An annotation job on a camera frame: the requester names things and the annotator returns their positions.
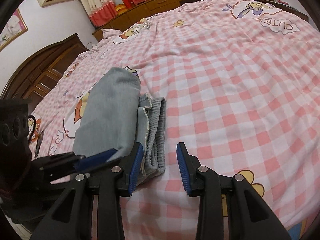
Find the black smartphone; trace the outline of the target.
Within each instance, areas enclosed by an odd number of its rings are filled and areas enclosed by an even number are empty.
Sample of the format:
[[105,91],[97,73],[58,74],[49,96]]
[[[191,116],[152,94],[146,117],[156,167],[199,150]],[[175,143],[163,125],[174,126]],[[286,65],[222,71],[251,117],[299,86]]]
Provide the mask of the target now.
[[36,144],[36,148],[35,148],[35,159],[38,158],[38,156],[39,156],[40,147],[41,147],[41,144],[43,141],[43,135],[44,135],[44,131],[42,131],[40,133],[40,135],[38,136],[37,144]]

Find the framed wall picture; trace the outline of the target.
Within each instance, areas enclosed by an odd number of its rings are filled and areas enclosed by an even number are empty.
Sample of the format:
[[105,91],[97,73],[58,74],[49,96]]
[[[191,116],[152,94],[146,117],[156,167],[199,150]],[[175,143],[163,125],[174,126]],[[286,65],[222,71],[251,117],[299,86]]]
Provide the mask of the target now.
[[13,40],[21,36],[23,33],[28,31],[23,17],[19,9],[16,9],[6,26],[1,32],[1,46],[0,50],[3,50]]

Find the dark wooden headboard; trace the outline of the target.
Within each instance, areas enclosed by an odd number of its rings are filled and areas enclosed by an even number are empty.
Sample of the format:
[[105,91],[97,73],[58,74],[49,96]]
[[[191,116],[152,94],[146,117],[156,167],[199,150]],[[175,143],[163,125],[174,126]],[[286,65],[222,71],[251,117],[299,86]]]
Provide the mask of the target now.
[[5,85],[1,99],[27,99],[29,113],[32,113],[85,51],[87,48],[77,33],[40,49],[20,64]]

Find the pink checkered bed sheet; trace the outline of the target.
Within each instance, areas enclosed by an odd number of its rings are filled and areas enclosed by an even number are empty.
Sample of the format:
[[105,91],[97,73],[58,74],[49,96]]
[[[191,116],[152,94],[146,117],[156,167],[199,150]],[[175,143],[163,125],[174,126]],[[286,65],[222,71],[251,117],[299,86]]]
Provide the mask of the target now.
[[112,67],[167,103],[165,172],[121,200],[127,239],[194,239],[197,198],[183,189],[182,141],[218,174],[243,174],[293,239],[319,213],[319,32],[252,0],[204,0],[106,29],[34,114],[39,157],[69,152],[88,92]]

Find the grey sweat pants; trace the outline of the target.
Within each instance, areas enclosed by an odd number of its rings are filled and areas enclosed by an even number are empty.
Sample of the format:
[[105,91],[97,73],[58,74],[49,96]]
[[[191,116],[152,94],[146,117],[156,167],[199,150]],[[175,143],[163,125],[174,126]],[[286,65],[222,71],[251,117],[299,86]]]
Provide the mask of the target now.
[[165,98],[140,93],[141,81],[129,67],[111,68],[89,91],[73,152],[86,158],[115,149],[110,160],[143,146],[141,184],[165,171]]

